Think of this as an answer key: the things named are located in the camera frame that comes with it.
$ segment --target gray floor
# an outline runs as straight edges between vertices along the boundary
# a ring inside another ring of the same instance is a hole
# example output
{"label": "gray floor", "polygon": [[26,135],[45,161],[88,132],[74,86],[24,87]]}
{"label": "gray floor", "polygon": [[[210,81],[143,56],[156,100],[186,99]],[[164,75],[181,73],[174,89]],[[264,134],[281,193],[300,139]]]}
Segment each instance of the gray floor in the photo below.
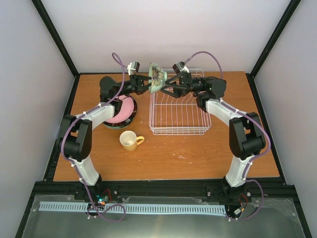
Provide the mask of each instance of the gray floor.
{"label": "gray floor", "polygon": [[[207,215],[126,215],[120,223],[108,223],[104,220],[87,219],[84,213],[71,212],[39,212],[39,202],[65,201],[65,196],[37,197],[31,210],[29,221],[23,237],[30,238],[303,238],[303,230],[296,214],[294,204],[289,199],[264,201],[264,208],[247,221],[228,222],[224,217]],[[153,200],[130,199],[129,203]],[[173,198],[173,204],[186,199]],[[245,216],[254,211],[252,204],[248,205]],[[118,219],[119,214],[108,214],[110,219]]]}

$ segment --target wooden table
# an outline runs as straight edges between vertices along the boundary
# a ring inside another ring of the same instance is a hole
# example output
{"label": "wooden table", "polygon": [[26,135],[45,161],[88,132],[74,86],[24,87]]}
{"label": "wooden table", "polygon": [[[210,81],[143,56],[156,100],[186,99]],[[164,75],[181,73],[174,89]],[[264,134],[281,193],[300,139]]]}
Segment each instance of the wooden table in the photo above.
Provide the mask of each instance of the wooden table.
{"label": "wooden table", "polygon": [[[205,76],[220,77],[217,72]],[[116,81],[122,74],[107,74]],[[99,102],[99,81],[102,74],[81,75],[71,114],[80,114]],[[226,102],[246,112],[257,112],[244,72],[224,72],[227,81]],[[103,180],[147,179],[215,179],[229,170],[232,153],[229,148],[228,127],[212,116],[212,126],[204,135],[153,135],[149,128],[150,94],[133,96],[138,112],[127,130],[144,136],[134,152],[124,150],[119,143],[120,134],[126,130],[113,130],[103,124],[93,131],[91,158]],[[278,177],[272,153],[254,162],[249,177]],[[70,163],[61,156],[54,181],[78,180]]]}

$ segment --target white wall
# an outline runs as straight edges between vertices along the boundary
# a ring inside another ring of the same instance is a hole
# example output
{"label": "white wall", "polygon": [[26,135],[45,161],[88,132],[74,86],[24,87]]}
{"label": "white wall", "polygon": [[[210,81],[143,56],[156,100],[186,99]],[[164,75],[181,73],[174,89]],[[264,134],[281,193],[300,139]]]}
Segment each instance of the white wall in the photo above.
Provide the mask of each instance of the white wall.
{"label": "white wall", "polygon": [[[43,0],[79,72],[119,72],[138,60],[171,68],[210,51],[226,71],[250,72],[289,0]],[[218,70],[209,56],[190,67]]]}
{"label": "white wall", "polygon": [[0,1],[0,237],[42,180],[73,83],[30,0]]}
{"label": "white wall", "polygon": [[317,1],[302,1],[256,85],[287,182],[295,184],[317,237]]}

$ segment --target mug handle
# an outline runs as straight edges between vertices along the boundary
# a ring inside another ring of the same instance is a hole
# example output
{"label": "mug handle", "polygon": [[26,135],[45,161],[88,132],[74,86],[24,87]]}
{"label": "mug handle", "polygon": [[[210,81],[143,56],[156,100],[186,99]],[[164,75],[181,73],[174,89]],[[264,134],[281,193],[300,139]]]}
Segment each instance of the mug handle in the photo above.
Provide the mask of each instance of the mug handle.
{"label": "mug handle", "polygon": [[141,144],[144,141],[144,137],[143,136],[138,136],[137,137],[137,145]]}

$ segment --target dish rack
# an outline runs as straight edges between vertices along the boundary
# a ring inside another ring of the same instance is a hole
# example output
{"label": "dish rack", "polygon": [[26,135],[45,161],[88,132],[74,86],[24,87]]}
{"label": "dish rack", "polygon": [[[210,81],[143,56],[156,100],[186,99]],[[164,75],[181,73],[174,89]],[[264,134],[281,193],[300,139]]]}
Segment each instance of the dish rack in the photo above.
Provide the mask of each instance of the dish rack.
{"label": "dish rack", "polygon": [[[168,79],[176,75],[173,69],[163,70]],[[193,77],[204,76],[200,68],[189,70]],[[203,135],[211,127],[211,116],[197,107],[193,93],[174,98],[158,91],[150,95],[149,126],[154,135]]]}

